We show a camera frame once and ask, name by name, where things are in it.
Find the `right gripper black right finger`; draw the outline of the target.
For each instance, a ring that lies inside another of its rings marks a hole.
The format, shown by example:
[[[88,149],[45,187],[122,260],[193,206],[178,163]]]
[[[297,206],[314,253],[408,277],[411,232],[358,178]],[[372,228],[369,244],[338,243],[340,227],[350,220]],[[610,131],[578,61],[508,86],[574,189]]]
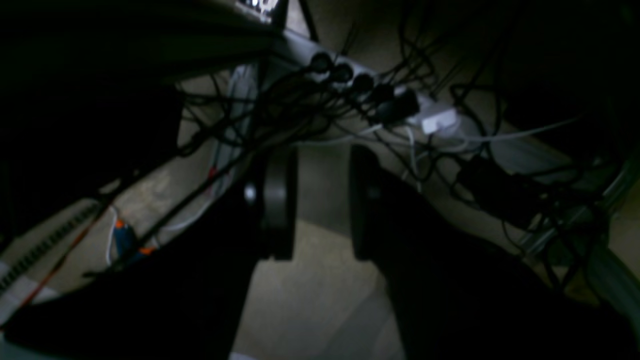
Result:
[[[365,145],[352,145],[349,158],[350,236],[354,256],[374,261],[388,233],[384,207],[383,169]]]

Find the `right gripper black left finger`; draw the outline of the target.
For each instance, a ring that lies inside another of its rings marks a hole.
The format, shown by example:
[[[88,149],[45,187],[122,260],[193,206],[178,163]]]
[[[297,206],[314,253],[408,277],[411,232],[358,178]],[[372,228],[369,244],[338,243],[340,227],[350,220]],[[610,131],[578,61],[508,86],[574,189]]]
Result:
[[[295,248],[298,205],[298,149],[274,148],[259,153],[247,169],[247,201],[256,218],[254,235],[263,259],[290,261]]]

